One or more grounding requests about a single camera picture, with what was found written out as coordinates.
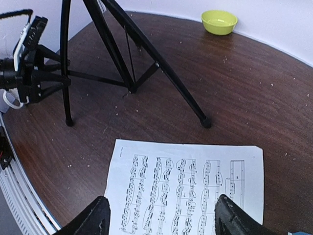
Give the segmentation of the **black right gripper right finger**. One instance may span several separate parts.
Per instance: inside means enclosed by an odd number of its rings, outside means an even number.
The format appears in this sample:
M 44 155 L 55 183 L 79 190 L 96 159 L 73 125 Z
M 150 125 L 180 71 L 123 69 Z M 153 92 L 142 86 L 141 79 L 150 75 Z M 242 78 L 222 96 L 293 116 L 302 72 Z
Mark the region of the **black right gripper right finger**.
M 234 203 L 228 196 L 219 196 L 215 205 L 215 233 L 217 235 L 274 235 Z

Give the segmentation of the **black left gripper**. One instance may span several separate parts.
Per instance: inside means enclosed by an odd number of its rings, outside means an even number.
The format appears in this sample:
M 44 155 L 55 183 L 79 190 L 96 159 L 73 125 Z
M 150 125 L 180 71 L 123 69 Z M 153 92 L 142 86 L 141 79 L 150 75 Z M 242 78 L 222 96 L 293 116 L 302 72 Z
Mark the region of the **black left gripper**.
M 69 78 L 51 72 L 68 72 L 69 65 L 70 60 L 63 50 L 57 54 L 44 45 L 37 46 L 36 56 L 15 58 L 18 101 L 22 104 L 38 103 L 55 92 L 68 88 L 71 85 Z

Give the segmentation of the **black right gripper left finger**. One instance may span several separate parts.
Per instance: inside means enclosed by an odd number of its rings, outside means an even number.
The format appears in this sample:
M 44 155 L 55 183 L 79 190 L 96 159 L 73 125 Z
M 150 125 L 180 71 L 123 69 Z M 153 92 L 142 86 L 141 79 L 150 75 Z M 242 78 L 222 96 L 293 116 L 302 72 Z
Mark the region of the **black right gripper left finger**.
M 108 199 L 98 196 L 54 235 L 108 235 L 110 218 L 111 209 Z

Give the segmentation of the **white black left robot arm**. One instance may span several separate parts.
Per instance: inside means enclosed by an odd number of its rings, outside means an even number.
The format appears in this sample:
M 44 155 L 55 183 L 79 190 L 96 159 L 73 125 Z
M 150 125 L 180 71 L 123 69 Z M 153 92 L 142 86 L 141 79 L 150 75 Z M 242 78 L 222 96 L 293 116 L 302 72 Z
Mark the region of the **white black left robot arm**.
M 23 9 L 0 15 L 1 19 L 28 16 L 13 57 L 0 60 L 0 88 L 14 91 L 21 104 L 38 103 L 71 84 L 64 75 L 53 73 L 61 69 L 60 55 L 39 44 L 48 19 L 32 20 L 32 14 L 32 9 Z

